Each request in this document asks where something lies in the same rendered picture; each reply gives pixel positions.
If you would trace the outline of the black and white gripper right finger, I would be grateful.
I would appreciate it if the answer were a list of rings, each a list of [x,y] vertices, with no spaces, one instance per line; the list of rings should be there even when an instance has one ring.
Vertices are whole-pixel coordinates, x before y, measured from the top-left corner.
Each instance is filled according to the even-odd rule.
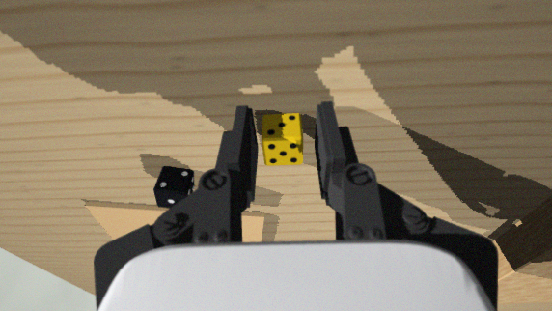
[[[336,240],[412,240],[455,254],[473,272],[498,311],[498,250],[487,237],[423,210],[379,184],[358,162],[348,127],[333,102],[317,105],[315,152],[321,199],[335,210]]]

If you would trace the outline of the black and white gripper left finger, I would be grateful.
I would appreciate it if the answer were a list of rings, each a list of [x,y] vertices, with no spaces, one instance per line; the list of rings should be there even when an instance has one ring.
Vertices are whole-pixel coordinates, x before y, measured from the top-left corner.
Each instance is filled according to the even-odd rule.
[[[258,140],[252,108],[237,106],[224,131],[215,168],[198,189],[147,224],[103,245],[94,258],[97,311],[112,282],[131,259],[185,243],[242,242],[242,212],[255,200]]]

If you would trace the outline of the yellow die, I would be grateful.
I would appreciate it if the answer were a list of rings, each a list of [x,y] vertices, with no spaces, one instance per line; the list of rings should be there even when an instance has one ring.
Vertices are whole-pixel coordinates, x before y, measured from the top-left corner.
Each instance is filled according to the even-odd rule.
[[[299,113],[270,114],[262,117],[264,164],[303,163],[303,129]]]

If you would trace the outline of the tan flat mat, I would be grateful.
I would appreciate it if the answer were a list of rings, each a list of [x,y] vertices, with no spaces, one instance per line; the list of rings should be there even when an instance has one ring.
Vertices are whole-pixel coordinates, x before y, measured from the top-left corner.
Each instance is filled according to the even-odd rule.
[[[154,224],[167,208],[158,206],[89,202],[86,209],[112,240],[146,224]],[[264,212],[242,212],[242,242],[262,241]]]

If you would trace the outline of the black die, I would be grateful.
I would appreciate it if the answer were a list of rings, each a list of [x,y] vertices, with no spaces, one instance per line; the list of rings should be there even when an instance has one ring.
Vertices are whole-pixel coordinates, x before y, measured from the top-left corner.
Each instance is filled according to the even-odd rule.
[[[156,204],[172,208],[192,193],[194,187],[193,170],[163,166],[153,189]]]

